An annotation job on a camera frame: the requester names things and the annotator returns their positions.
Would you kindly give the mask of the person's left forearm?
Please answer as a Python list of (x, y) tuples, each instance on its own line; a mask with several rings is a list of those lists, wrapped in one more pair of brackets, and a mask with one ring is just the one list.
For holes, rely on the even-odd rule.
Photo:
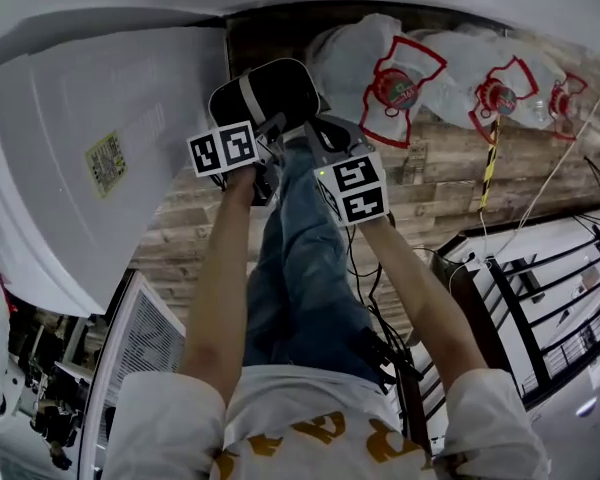
[(247, 260), (256, 169), (229, 173), (188, 312), (180, 372), (228, 403), (241, 376), (247, 325)]

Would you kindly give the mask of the person's blue jeans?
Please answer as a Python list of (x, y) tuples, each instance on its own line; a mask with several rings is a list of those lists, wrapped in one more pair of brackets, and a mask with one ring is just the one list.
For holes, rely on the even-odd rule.
[(370, 313), (349, 285), (345, 246), (314, 168), (309, 146), (285, 150), (279, 202), (248, 280), (243, 364), (310, 367), (377, 384), (355, 348)]

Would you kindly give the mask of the yellow black striped floor strip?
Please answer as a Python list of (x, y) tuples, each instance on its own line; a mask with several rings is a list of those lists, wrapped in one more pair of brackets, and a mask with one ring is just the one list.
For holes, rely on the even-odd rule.
[(494, 171), (495, 171), (495, 162), (496, 162), (496, 157), (497, 157), (497, 148), (498, 148), (498, 142), (499, 142), (499, 137), (500, 137), (500, 131), (501, 131), (500, 118), (497, 118), (492, 123), (491, 130), (490, 130), (491, 142), (489, 143), (487, 162), (486, 162), (486, 167), (485, 167), (485, 171), (484, 171), (482, 193), (481, 193), (481, 199), (480, 199), (480, 204), (479, 204), (479, 208), (478, 208), (479, 212), (482, 212), (485, 209), (485, 207), (487, 206), (491, 181), (492, 181)]

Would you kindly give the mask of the white water dispenser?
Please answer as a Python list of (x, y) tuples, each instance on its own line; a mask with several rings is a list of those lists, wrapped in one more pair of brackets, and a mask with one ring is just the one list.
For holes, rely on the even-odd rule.
[(42, 309), (105, 312), (228, 76), (220, 28), (119, 32), (0, 66), (0, 273)]

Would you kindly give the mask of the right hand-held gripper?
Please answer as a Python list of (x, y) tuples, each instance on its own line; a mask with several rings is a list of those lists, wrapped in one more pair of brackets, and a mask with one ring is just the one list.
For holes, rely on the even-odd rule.
[[(361, 128), (336, 116), (304, 125), (316, 167), (318, 190), (337, 226), (353, 226), (389, 213), (386, 173), (380, 154)], [(350, 148), (331, 152), (328, 148)]]

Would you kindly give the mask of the person's right forearm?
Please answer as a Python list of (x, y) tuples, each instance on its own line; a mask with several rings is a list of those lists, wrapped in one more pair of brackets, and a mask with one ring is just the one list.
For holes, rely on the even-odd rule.
[(386, 217), (359, 225), (396, 290), (448, 392), (464, 374), (487, 367), (469, 322), (442, 283)]

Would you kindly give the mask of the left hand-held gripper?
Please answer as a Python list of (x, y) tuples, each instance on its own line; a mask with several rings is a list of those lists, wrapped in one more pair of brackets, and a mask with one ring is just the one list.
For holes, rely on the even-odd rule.
[(222, 191), (227, 189), (228, 174), (238, 168), (256, 168), (253, 204), (269, 204), (279, 184), (277, 158), (268, 142), (283, 134), (286, 116), (278, 112), (258, 126), (249, 121), (213, 128), (187, 140), (188, 151), (198, 178), (209, 177)]

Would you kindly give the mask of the black and white VR headset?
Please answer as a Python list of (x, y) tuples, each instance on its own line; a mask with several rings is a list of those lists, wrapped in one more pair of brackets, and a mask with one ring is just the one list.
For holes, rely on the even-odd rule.
[(248, 121), (254, 129), (283, 114), (286, 133), (319, 112), (320, 98), (306, 66), (293, 58), (280, 58), (217, 88), (208, 110), (218, 126)]

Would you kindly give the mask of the person's white printed shirt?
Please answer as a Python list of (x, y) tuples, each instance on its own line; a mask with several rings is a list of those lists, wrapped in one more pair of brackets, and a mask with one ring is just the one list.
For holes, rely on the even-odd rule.
[(230, 403), (175, 373), (126, 377), (102, 480), (549, 480), (510, 375), (463, 374), (443, 450), (405, 438), (380, 389), (298, 366), (243, 370)]

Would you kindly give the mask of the black metal railing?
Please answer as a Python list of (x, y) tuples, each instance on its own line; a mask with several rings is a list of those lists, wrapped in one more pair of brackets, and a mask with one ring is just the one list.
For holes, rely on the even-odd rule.
[(526, 408), (600, 357), (600, 212), (497, 238), (492, 316)]

